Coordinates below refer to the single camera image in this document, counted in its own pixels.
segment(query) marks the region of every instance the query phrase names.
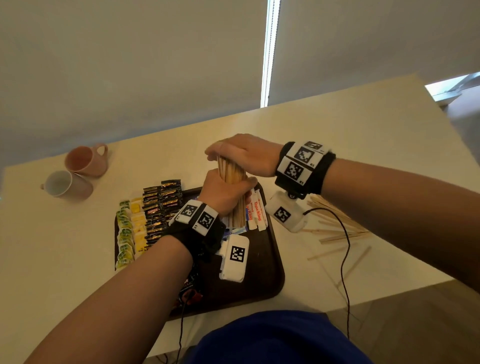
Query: wristband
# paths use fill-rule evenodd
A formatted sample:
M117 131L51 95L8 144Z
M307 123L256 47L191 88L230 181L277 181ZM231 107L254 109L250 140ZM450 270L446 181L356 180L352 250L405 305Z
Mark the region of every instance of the wristband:
M168 222L165 235L177 238L194 261L208 260L221 247L225 224L218 213L198 200L188 201Z
M325 175L335 158L335 154L322 144L288 142L280 152L275 184L292 198L321 194Z

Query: person's right hand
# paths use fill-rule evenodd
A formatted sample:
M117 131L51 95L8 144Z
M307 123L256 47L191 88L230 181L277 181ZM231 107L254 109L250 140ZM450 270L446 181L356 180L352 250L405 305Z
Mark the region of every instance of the person's right hand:
M273 177L283 145L250 134L237 134L213 143L205 150L208 160L220 155L233 160L255 176Z

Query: mug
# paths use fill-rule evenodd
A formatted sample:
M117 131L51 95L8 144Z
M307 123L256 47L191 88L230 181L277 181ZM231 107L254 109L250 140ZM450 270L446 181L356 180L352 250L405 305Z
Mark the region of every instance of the mug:
M105 151L99 154L98 149L104 146ZM65 157L65 167L73 173L84 176L100 177L108 169L107 163L108 146L103 143L93 147L78 146L71 150Z
M93 185L79 175L67 170L58 170L40 185L50 196L69 200L85 200L93 192Z

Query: brown tray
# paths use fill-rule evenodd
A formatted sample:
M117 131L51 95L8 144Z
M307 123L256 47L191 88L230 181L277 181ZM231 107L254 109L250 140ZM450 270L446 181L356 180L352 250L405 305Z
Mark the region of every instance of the brown tray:
M199 187L183 191L184 200L195 198L200 194L201 189ZM265 205L266 200L262 186L257 184L255 189L260 189ZM200 302L185 308L185 317L266 300L280 293L285 282L285 273L272 222L268 215L267 220L268 228L266 230L255 229L241 234L250 240L245 278L242 283L219 278L220 264L222 263L222 257L219 255L212 256L210 263L199 262L200 287L204 296ZM119 228L115 217L115 263L118 255L118 232ZM168 320L174 320L180 316L181 308L179 307L172 310Z

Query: hand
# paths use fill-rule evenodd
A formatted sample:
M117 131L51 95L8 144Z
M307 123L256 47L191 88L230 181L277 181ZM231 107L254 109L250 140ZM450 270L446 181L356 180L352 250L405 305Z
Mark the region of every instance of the hand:
M250 190L256 185L255 177L229 184L220 177L218 169L209 170L198 200L209 205L222 217L233 210L243 195L247 198L246 202L250 203Z
M205 150L208 160L218 155L233 160L248 173L261 177L275 176L283 145L250 134L237 134L213 143Z

